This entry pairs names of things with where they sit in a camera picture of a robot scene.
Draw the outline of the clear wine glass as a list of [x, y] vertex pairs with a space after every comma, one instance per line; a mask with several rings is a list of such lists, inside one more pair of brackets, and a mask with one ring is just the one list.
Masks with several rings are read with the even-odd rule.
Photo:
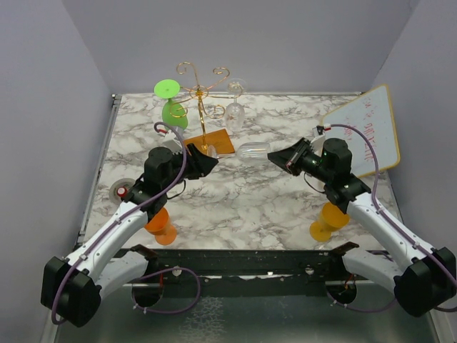
[[266, 142], [248, 142], [242, 144], [234, 153], [219, 154], [216, 147], [209, 146], [206, 154], [212, 158], [236, 157], [243, 161], [261, 161], [267, 159], [271, 146]]
[[245, 90], [246, 82], [242, 79], [231, 79], [228, 82], [227, 91], [233, 101], [226, 107], [224, 121], [226, 128], [232, 133], [240, 131], [244, 123], [246, 112], [238, 102], [238, 98], [245, 93]]

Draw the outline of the green plastic wine glass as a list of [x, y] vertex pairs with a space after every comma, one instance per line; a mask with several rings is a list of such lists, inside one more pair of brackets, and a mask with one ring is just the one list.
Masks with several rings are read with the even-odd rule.
[[162, 121], [169, 126], [185, 130], [189, 125], [187, 112], [178, 101], [174, 100], [180, 90], [179, 83], [173, 79], [163, 79], [154, 87], [155, 95], [166, 100], [161, 114]]

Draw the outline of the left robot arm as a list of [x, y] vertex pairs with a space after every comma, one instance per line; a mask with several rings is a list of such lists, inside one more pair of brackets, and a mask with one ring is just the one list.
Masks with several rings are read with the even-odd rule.
[[41, 304], [55, 325], [82, 327], [97, 312], [106, 286], [103, 271], [111, 258], [167, 203], [167, 193], [182, 181], [206, 177], [217, 159], [188, 144], [173, 153], [166, 147], [149, 152], [143, 174], [122, 196], [115, 214], [85, 244], [66, 257], [52, 257], [44, 267]]

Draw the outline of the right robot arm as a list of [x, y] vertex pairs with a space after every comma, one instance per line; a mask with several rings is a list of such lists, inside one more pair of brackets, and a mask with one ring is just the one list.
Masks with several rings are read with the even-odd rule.
[[411, 316], [420, 317], [456, 295], [456, 258], [411, 232], [377, 200], [374, 190], [351, 171], [352, 153], [342, 139], [324, 141], [316, 155], [307, 139], [270, 152], [270, 162], [291, 175], [309, 174], [324, 184], [332, 205], [360, 224], [387, 250], [392, 260], [353, 248], [328, 261], [329, 274], [345, 279], [357, 274], [390, 291]]

